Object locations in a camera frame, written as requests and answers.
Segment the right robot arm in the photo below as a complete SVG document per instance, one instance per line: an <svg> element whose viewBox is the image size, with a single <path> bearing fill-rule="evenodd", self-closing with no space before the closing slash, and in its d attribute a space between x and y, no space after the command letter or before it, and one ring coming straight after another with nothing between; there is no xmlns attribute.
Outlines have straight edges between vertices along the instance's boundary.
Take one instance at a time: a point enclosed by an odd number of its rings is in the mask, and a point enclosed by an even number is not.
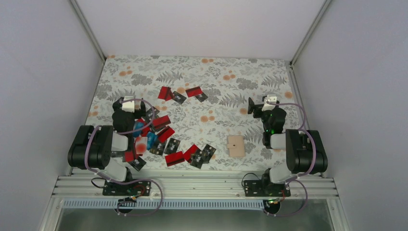
<svg viewBox="0 0 408 231"><path fill-rule="evenodd" d="M317 130L304 129L304 122L298 129L284 129L287 112L281 107L289 105L304 111L296 103L279 103L271 95L263 97L262 104L255 104L252 98L248 98L248 114L260 118L263 123L263 145L267 149L286 151L286 166L267 170L268 178L260 184L262 193L267 196L274 195L279 190L279 184L325 172L328 167L327 155Z"/></svg>

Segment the red vip card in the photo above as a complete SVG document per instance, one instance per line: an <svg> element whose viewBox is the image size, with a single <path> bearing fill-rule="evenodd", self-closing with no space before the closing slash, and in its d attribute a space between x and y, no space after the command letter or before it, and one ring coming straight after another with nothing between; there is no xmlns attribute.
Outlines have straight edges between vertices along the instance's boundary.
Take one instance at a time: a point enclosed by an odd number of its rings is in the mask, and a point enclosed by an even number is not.
<svg viewBox="0 0 408 231"><path fill-rule="evenodd" d="M179 164L185 161L184 154L182 151L168 154L165 156L166 165L168 167L173 166L175 164Z"/></svg>

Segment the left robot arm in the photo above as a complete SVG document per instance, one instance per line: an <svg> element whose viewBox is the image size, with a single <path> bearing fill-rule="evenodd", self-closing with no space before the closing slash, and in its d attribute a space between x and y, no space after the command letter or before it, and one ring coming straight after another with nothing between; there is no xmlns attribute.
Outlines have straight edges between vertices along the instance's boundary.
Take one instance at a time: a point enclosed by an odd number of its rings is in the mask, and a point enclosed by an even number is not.
<svg viewBox="0 0 408 231"><path fill-rule="evenodd" d="M134 133L146 126L135 128L137 119L147 114L144 99L121 97L113 103L112 125L79 127L67 154L69 166L89 170L108 182L122 195L133 191L134 181L128 167L121 165L111 156L113 152L130 152L132 160L138 156Z"/></svg>

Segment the beige card holder wallet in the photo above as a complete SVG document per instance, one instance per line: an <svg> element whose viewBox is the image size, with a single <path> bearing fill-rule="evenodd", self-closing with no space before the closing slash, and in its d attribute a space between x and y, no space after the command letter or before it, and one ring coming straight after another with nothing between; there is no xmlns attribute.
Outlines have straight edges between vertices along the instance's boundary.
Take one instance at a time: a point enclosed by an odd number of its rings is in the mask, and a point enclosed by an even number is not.
<svg viewBox="0 0 408 231"><path fill-rule="evenodd" d="M229 150L229 157L245 157L246 153L243 136L228 136L227 149Z"/></svg>

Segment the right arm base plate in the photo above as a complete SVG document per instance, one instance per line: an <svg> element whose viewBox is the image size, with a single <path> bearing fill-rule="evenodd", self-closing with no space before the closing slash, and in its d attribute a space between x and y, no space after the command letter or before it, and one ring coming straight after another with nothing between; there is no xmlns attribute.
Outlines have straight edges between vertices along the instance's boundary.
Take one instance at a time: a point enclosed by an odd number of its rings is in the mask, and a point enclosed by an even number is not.
<svg viewBox="0 0 408 231"><path fill-rule="evenodd" d="M261 180L244 180L243 188L246 197L289 197L290 190L284 184L263 183Z"/></svg>

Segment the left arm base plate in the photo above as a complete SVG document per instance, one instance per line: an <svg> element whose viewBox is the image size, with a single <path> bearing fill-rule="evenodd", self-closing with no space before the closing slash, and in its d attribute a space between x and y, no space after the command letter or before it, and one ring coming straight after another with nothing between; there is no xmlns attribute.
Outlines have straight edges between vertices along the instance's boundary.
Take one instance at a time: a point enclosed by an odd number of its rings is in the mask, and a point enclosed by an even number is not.
<svg viewBox="0 0 408 231"><path fill-rule="evenodd" d="M104 196L149 196L151 189L151 182L137 181L133 184L122 185L106 181L103 187L102 194Z"/></svg>

